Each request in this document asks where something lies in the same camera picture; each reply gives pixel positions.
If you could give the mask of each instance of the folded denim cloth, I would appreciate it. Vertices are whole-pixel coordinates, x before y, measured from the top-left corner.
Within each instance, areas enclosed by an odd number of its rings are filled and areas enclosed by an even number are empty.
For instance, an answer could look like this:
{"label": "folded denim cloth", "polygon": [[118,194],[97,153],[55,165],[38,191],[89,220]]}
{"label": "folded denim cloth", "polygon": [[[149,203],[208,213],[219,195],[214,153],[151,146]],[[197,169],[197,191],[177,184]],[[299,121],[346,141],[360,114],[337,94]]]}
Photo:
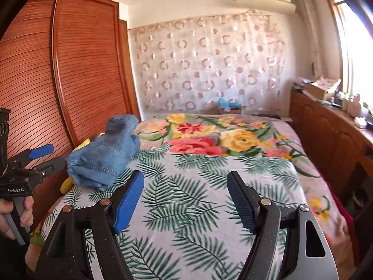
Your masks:
{"label": "folded denim cloth", "polygon": [[137,154],[140,140],[131,135],[138,124],[133,115],[111,117],[106,133],[66,158],[68,174],[80,186],[105,190]]}

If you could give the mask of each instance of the finger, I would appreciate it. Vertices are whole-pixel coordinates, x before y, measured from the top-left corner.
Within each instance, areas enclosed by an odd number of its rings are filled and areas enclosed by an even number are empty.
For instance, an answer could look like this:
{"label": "finger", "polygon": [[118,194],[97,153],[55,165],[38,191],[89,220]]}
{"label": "finger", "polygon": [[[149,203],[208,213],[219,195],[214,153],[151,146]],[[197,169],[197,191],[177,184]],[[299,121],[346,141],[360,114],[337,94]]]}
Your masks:
{"label": "finger", "polygon": [[8,214],[13,210],[13,202],[0,199],[0,214]]}
{"label": "finger", "polygon": [[24,207],[25,209],[30,209],[34,204],[34,198],[26,197],[24,200]]}
{"label": "finger", "polygon": [[31,217],[23,222],[21,222],[22,227],[30,227],[34,222],[34,216],[31,215]]}
{"label": "finger", "polygon": [[5,216],[2,214],[0,214],[0,232],[2,232],[4,236],[12,240],[15,240],[16,238],[12,230],[10,229],[8,222],[6,222]]}
{"label": "finger", "polygon": [[22,227],[28,227],[30,225],[32,225],[32,222],[31,224],[29,225],[30,221],[33,221],[33,216],[32,216],[32,207],[30,209],[26,209],[22,215],[21,215],[21,226]]}

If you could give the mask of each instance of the bed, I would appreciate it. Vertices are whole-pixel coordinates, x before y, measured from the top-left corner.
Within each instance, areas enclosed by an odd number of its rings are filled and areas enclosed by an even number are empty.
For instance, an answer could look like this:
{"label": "bed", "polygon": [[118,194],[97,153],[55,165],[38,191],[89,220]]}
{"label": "bed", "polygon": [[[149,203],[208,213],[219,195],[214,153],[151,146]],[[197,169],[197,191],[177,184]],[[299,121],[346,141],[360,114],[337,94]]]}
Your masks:
{"label": "bed", "polygon": [[[243,229],[229,198],[225,178],[231,170],[279,205],[307,202],[340,279],[354,271],[353,228],[287,123],[255,116],[172,114],[141,122],[134,134],[141,139],[141,150],[113,187],[100,192],[75,185],[50,209],[32,234],[27,255],[31,269],[64,205],[93,205],[139,169],[145,175],[144,192],[130,226],[117,237],[135,279],[237,278],[253,236]],[[92,236],[89,231],[86,235],[99,279]],[[270,279],[276,279],[284,242],[280,232]],[[152,266],[155,254],[160,262],[167,259],[163,269]]]}

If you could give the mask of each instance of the cardboard box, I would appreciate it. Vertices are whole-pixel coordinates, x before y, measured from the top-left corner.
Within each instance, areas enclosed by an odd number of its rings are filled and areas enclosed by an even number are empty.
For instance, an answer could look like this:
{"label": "cardboard box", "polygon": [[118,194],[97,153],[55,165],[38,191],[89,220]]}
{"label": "cardboard box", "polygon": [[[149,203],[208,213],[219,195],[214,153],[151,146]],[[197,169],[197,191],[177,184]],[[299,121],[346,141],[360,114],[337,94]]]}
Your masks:
{"label": "cardboard box", "polygon": [[328,101],[329,98],[334,97],[334,92],[328,93],[326,90],[321,89],[311,83],[306,84],[306,90],[316,99]]}

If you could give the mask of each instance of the red fabric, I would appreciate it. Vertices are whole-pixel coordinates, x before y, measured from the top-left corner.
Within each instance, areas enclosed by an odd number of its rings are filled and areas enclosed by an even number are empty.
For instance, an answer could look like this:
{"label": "red fabric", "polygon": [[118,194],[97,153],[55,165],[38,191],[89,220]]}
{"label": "red fabric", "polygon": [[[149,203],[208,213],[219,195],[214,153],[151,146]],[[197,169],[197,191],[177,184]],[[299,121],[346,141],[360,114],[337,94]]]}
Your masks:
{"label": "red fabric", "polygon": [[355,266],[357,266],[360,262],[360,250],[359,250],[359,241],[357,240],[356,231],[355,231],[355,221],[353,217],[351,217],[350,214],[345,210],[341,201],[339,201],[338,197],[333,193],[333,190],[330,184],[324,179],[322,175],[321,177],[328,185],[329,191],[333,197],[335,204],[337,205],[339,213],[346,220],[348,233],[351,237],[351,242],[352,242],[352,252],[354,253],[354,262],[355,262]]}

